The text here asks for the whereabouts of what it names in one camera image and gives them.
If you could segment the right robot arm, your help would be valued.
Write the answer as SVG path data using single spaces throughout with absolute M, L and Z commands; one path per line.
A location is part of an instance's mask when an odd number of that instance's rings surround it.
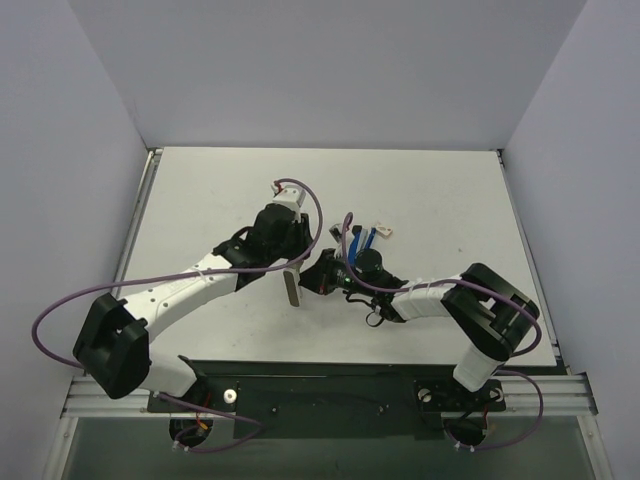
M 422 285 L 387 271 L 375 249 L 352 258 L 325 249 L 300 274 L 299 286 L 322 296 L 340 290 L 347 301 L 357 295 L 381 320 L 392 323 L 453 319 L 470 341 L 446 386 L 449 402 L 459 409 L 482 398 L 482 387 L 519 351 L 540 315 L 533 300 L 483 263 L 472 264 L 448 281 Z

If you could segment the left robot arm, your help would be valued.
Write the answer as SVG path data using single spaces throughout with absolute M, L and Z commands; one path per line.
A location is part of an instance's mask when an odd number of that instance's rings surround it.
M 204 384 L 188 360 L 153 351 L 152 343 L 178 320 L 210 301 L 260 279 L 281 259 L 304 258 L 312 243 L 309 217 L 271 203 L 251 226 L 216 246 L 183 278 L 122 299 L 93 301 L 72 353 L 112 399 L 141 388 L 170 395 L 181 410 L 200 408 Z

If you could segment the beige white stapler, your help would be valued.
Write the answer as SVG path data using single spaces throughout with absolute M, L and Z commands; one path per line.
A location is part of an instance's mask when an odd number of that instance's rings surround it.
M 302 303 L 300 282 L 300 265 L 294 264 L 283 270 L 283 279 L 287 298 L 292 307 L 298 308 Z

